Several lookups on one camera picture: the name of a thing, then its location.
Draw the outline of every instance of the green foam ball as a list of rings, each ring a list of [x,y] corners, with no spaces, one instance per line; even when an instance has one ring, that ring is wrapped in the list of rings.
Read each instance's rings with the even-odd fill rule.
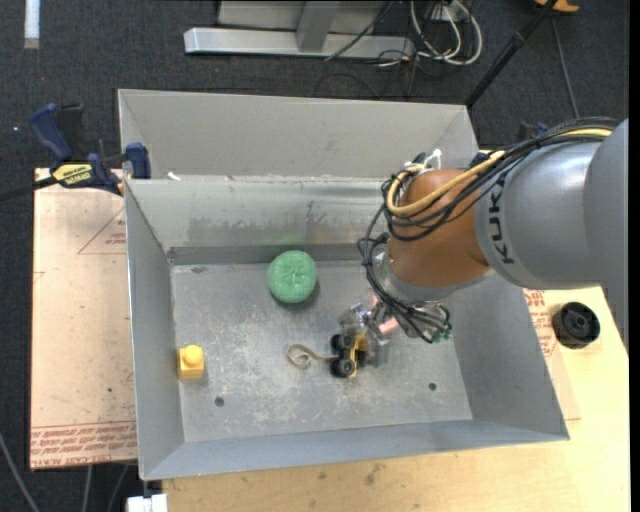
[[[286,304],[297,304],[316,286],[316,263],[304,251],[287,251],[269,265],[267,283],[273,296]]]

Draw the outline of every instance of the white cable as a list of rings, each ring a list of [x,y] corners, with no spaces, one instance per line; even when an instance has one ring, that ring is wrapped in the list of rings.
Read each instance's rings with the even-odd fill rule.
[[[458,30],[458,27],[456,26],[455,22],[453,21],[453,18],[451,17],[451,13],[447,6],[443,6],[443,8],[444,8],[444,12],[449,18],[448,23],[451,25],[452,29],[454,30],[456,40],[457,40],[457,46],[456,46],[456,49],[451,53],[438,52],[433,46],[431,46],[429,41],[427,41],[426,38],[424,37],[424,34],[422,33],[422,30],[420,28],[420,24],[418,23],[418,18],[416,16],[415,2],[411,0],[411,2],[409,2],[409,7],[410,7],[409,12],[411,13],[411,21],[413,23],[413,27],[416,30],[416,32],[420,35],[421,41],[431,52],[429,53],[426,51],[419,51],[417,52],[417,55],[419,55],[420,57],[425,57],[427,59],[442,60],[447,64],[452,64],[454,66],[468,66],[469,64],[473,64],[476,60],[478,60],[478,58],[480,57],[480,54],[482,53],[482,45],[483,45],[482,31],[480,30],[480,25],[476,21],[475,17],[469,13],[469,10],[459,0],[454,0],[454,2],[456,7],[462,10],[467,15],[467,18],[469,19],[469,21],[471,22],[471,26],[473,28],[473,32],[477,40],[477,47],[476,47],[475,53],[471,57],[465,60],[455,59],[455,56],[460,52],[460,49],[462,47],[462,37],[460,35],[460,31]]]
[[[31,507],[31,510],[33,510],[33,512],[40,512],[40,509],[36,505],[35,501],[33,501],[33,498],[31,497],[31,494],[29,493],[29,490],[27,489],[27,486],[25,485],[24,480],[20,476],[20,473],[18,472],[18,468],[16,467],[15,463],[13,462],[13,459],[11,458],[11,454],[9,453],[9,448],[7,448],[7,445],[4,442],[4,436],[2,435],[2,432],[0,432],[0,450],[2,451],[2,454],[4,455],[5,460],[7,461],[7,465],[11,470],[11,474],[13,475],[13,478],[15,479],[16,483],[18,484],[18,487],[22,491],[22,495],[24,496],[24,499],[27,500],[27,503]]]

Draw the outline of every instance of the yellow block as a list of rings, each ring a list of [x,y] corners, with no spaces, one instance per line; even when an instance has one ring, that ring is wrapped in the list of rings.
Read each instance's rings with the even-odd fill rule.
[[[199,379],[204,372],[204,353],[198,345],[187,345],[178,350],[178,378]]]

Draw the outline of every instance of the black object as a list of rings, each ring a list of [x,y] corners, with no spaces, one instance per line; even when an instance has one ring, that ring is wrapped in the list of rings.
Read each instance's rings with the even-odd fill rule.
[[[558,341],[571,348],[582,348],[600,336],[600,321],[596,314],[580,302],[562,306],[552,319]]]
[[[336,359],[331,362],[331,372],[336,377],[348,377],[356,371],[356,365],[351,359]]]
[[[335,352],[351,350],[355,346],[356,340],[353,339],[353,336],[349,336],[348,334],[336,334],[331,338],[331,348],[333,348]]]
[[[538,12],[520,32],[513,34],[511,40],[507,43],[506,48],[502,50],[496,61],[491,65],[489,71],[487,71],[487,74],[482,78],[482,80],[480,80],[480,83],[469,95],[467,101],[465,101],[465,105],[469,110],[471,110],[473,104],[495,80],[500,71],[502,71],[502,68],[504,68],[511,60],[511,57],[513,57],[515,53],[524,46],[524,43],[529,39],[529,37],[531,37],[531,34],[533,34],[534,30],[538,25],[540,25],[540,22],[547,16],[547,14],[549,14],[557,1],[558,0],[547,0],[547,3],[544,4],[540,12]]]

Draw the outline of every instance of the table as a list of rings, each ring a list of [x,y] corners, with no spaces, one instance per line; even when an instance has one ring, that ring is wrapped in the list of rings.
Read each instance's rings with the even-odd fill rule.
[[[121,199],[52,187],[35,216],[31,467],[134,459]],[[549,314],[584,302],[602,324],[548,361],[565,417],[580,417],[571,440],[165,480],[170,510],[629,510],[628,355],[599,288],[543,298]]]

